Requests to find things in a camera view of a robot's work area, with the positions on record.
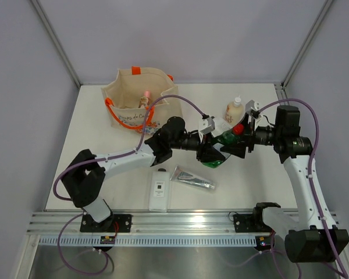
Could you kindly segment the green bottle red cap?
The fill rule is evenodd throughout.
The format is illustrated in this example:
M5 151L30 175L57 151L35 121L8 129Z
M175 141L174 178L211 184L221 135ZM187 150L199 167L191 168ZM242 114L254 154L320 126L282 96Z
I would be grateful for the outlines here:
M217 137L211 136L203 149L200 162L215 169L228 160L231 155L244 158L245 142L243 140L244 125L236 124Z

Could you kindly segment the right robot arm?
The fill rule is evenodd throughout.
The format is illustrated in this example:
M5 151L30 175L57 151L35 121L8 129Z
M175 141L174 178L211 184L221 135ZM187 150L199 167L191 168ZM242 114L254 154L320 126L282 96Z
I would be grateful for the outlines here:
M250 110L241 123L241 139L224 148L244 158L255 145L272 146L293 188L298 210L294 221L274 202L260 202L250 214L233 215L237 232L276 233L293 263L333 263L349 243L347 230L339 229L324 200L315 173L314 148L309 138L300 135L300 111L280 105L272 127L256 127L259 112Z

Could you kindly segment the peach bottle pink cap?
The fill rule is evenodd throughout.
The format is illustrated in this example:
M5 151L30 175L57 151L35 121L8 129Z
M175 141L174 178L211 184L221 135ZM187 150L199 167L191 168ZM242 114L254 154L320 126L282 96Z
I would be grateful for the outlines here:
M147 109L147 108L149 108L151 103L152 103L151 92L150 91L145 91L143 96L140 98L140 102L139 102L138 107Z

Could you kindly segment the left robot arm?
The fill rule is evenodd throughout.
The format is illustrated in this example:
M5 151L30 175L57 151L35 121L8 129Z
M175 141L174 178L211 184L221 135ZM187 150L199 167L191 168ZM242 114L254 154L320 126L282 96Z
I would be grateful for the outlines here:
M198 130L191 133L186 131L181 117L171 117L152 137L125 153L97 156L89 149L79 152L60 180L75 207L83 209L97 229L108 231L113 226L113 213L99 195L107 178L161 164L172 157L173 149L194 151L202 163L223 160L224 156L211 144L221 126L220 118L204 116Z

